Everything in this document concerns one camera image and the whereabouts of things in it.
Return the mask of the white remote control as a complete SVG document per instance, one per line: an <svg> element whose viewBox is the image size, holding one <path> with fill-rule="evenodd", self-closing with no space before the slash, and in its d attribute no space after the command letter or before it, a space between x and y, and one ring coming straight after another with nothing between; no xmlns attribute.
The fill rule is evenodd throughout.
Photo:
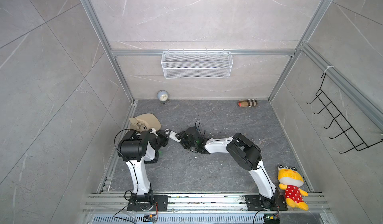
<svg viewBox="0 0 383 224"><path fill-rule="evenodd" d="M180 143L180 139L177 137L177 133L175 133L174 131L170 131L170 134L169 134L169 138L175 142L178 142Z"/></svg>

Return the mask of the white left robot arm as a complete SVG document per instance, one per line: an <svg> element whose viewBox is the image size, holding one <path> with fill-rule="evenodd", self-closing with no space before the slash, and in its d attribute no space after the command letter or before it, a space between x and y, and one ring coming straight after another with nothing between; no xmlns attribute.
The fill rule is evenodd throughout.
<svg viewBox="0 0 383 224"><path fill-rule="evenodd" d="M136 131L124 129L126 132L118 144L114 144L118 156L129 167L133 193L146 195L151 190L151 183L146 172L146 163L156 163L159 158L159 149L165 147L170 139L170 130L156 131L154 128Z"/></svg>

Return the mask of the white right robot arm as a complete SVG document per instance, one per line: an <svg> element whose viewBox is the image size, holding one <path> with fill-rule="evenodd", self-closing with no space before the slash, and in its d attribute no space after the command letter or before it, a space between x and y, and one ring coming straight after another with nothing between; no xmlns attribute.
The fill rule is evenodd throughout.
<svg viewBox="0 0 383 224"><path fill-rule="evenodd" d="M227 138L204 138L197 127L190 127L175 135L184 149L193 148L200 154L228 153L234 161L253 178L260 196L274 200L276 186L267 174L261 156L261 149L241 133Z"/></svg>

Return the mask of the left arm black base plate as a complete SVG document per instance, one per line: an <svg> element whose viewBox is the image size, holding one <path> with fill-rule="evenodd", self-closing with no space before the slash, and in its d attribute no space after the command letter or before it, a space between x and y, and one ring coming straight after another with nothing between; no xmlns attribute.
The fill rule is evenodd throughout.
<svg viewBox="0 0 383 224"><path fill-rule="evenodd" d="M129 201L127 210L136 212L154 212L160 211L165 212L168 208L167 195L138 195L131 198Z"/></svg>

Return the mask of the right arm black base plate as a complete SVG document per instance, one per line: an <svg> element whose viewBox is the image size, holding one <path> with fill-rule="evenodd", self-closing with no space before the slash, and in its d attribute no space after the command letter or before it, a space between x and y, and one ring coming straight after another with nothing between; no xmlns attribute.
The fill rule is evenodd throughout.
<svg viewBox="0 0 383 224"><path fill-rule="evenodd" d="M261 195L246 195L245 203L249 211L287 211L285 199L280 194L276 194L271 199L265 198Z"/></svg>

